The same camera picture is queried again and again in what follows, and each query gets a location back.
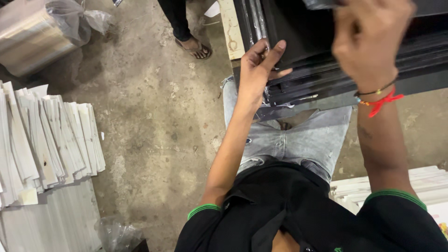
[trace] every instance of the flip-flop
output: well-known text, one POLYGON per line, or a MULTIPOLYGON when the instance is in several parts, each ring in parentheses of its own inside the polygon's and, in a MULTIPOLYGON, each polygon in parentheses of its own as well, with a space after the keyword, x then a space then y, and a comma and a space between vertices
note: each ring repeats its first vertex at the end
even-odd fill
POLYGON ((208 47, 206 47, 205 45, 202 45, 201 42, 199 42, 199 47, 195 48, 195 49, 185 49, 182 46, 182 44, 177 39, 175 39, 175 42, 176 42, 176 45, 178 47, 182 48, 184 51, 186 51, 188 53, 202 51, 202 48, 205 48, 206 50, 208 50, 208 53, 207 53, 207 55, 204 58, 197 58, 196 56, 190 54, 193 58, 195 58, 197 60, 202 60, 203 61, 203 60, 206 60, 206 59, 210 58, 210 56, 211 56, 211 50, 208 47))

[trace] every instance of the light gray jeans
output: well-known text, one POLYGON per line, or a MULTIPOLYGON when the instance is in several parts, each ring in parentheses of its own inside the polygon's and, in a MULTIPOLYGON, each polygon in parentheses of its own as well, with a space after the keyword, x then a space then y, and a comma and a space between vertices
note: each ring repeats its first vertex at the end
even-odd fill
MULTIPOLYGON (((226 128, 237 96, 233 77, 225 79, 223 100, 226 128)), ((252 124, 238 173, 277 159, 302 165, 330 183, 351 113, 351 106, 317 111, 290 130, 280 130, 276 120, 252 124)))

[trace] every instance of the concrete floor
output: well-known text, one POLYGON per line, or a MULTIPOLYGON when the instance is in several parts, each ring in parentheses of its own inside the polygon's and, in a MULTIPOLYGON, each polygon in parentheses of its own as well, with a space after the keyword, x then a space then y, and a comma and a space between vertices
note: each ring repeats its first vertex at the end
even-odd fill
MULTIPOLYGON (((114 32, 94 32, 87 45, 37 74, 64 101, 93 104, 98 130, 105 133, 106 171, 93 178, 100 214, 119 213, 142 228, 150 251, 174 250, 225 133, 220 84, 232 69, 224 30, 221 23, 202 25, 220 16, 200 20, 212 2, 187 3, 192 33, 213 49, 207 61, 175 45, 156 0, 124 0, 118 8, 99 0, 87 1, 87 8, 113 14, 114 32)), ((444 167, 448 90, 408 96, 398 106, 410 168, 444 167)), ((366 175, 356 115, 334 179, 366 175)))

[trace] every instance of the green sleeve trim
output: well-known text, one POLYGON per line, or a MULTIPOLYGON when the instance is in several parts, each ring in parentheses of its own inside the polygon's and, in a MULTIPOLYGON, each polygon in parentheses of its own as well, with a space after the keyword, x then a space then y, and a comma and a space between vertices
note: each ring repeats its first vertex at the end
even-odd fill
POLYGON ((425 211, 428 211, 428 209, 426 208, 426 205, 415 195, 412 195, 408 192, 397 190, 397 189, 384 189, 384 190, 376 191, 376 192, 370 194, 364 203, 367 203, 369 200, 371 200, 374 197, 383 196, 383 195, 398 196, 401 198, 405 198, 405 199, 410 200, 410 201, 414 202, 415 204, 419 205, 425 211))
POLYGON ((188 214, 188 220, 193 217, 193 215, 197 214, 198 212, 205 210, 205 209, 214 209, 220 211, 221 208, 215 204, 204 204, 202 206, 198 206, 195 209, 191 210, 191 212, 188 214))

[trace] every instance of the red thread bracelet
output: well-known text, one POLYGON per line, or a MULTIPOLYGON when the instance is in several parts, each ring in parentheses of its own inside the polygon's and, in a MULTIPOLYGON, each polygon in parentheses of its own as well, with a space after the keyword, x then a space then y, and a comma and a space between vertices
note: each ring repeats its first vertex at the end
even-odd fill
POLYGON ((381 107, 383 106, 383 104, 385 102, 393 102, 393 101, 399 100, 404 97, 404 95, 393 96, 394 94, 395 94, 395 87, 393 87, 392 91, 386 97, 382 98, 379 101, 366 102, 366 101, 362 101, 359 97, 356 97, 356 98, 360 104, 365 104, 367 106, 374 105, 372 111, 370 111, 370 114, 369 114, 369 117, 372 118, 380 111, 381 107))

